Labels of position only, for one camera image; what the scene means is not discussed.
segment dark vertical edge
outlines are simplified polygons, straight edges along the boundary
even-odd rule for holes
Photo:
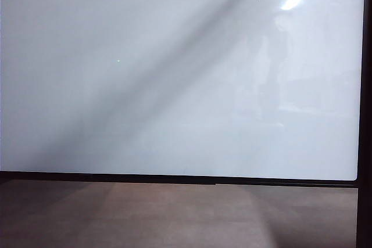
[[[372,48],[371,0],[364,0],[362,90],[360,100],[357,248],[372,247]]]

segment whiteboard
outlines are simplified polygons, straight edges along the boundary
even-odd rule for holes
[[[364,0],[1,0],[1,170],[354,180]]]

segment gray floor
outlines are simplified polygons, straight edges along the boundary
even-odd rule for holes
[[[0,247],[355,246],[356,189],[7,181]]]

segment whiteboard frame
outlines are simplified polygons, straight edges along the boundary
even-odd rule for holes
[[[193,177],[183,175],[71,174],[0,170],[0,183],[9,179],[39,179],[87,182],[139,182],[167,184],[238,184],[358,188],[357,248],[372,247],[372,3],[364,0],[362,87],[359,120],[359,151],[355,181],[267,179],[237,177]]]

